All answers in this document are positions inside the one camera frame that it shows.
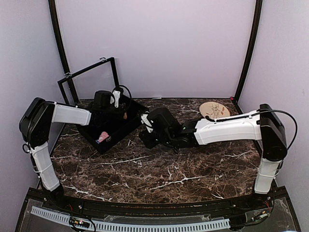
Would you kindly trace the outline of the black storage box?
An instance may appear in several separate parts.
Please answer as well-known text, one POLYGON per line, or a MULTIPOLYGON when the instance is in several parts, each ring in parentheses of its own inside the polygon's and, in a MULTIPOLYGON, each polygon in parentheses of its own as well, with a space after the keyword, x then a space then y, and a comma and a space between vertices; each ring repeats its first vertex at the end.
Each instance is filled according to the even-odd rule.
MULTIPOLYGON (((120 103, 129 103, 129 97, 123 96, 120 99, 120 103)), ((100 153, 104 154, 114 145, 120 142, 123 138, 133 132, 141 125, 140 115, 149 108, 132 100, 131 106, 127 112, 127 120, 120 121, 112 119, 111 121, 105 123, 101 127, 96 127, 93 125, 81 126, 77 125, 79 133, 100 153), (105 131, 109 134, 109 137, 101 143, 97 143, 96 140, 99 138, 100 134, 105 131)))

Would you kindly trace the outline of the pink teal patterned sock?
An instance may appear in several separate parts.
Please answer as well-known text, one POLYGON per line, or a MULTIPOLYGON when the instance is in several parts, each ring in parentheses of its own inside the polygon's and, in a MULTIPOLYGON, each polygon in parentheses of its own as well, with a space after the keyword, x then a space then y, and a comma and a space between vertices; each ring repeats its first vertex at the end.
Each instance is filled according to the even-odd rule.
POLYGON ((100 134, 99 138, 96 140, 96 142, 99 144, 99 143, 103 142, 104 140, 106 140, 108 137, 109 137, 109 134, 107 132, 103 131, 100 134))

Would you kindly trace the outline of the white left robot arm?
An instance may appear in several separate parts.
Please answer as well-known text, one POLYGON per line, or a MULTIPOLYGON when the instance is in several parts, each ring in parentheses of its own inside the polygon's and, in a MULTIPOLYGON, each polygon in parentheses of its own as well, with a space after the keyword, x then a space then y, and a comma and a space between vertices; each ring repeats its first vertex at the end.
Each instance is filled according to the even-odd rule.
POLYGON ((126 135, 123 129, 128 124, 132 96, 124 95, 124 91, 129 91, 124 85, 97 91, 92 103, 83 108, 39 97, 33 100, 19 122, 19 130, 25 142, 23 150, 31 155, 34 171, 46 190, 61 188, 48 148, 52 124, 81 126, 97 150, 106 151, 126 135))

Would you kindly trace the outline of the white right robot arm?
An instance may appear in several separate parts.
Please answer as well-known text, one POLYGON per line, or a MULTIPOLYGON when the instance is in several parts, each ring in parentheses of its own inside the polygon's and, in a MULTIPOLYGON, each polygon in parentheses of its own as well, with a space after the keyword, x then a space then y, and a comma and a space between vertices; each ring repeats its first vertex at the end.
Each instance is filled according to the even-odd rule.
POLYGON ((246 200, 246 205, 256 210, 265 202, 264 194, 270 191, 290 148, 285 127, 277 116, 279 112, 268 104, 261 104, 258 110, 237 116, 216 119, 206 116, 180 124, 167 108, 157 108, 141 114, 146 130, 139 137, 148 149, 162 144, 174 150, 224 141, 260 140, 262 157, 254 193, 246 200))

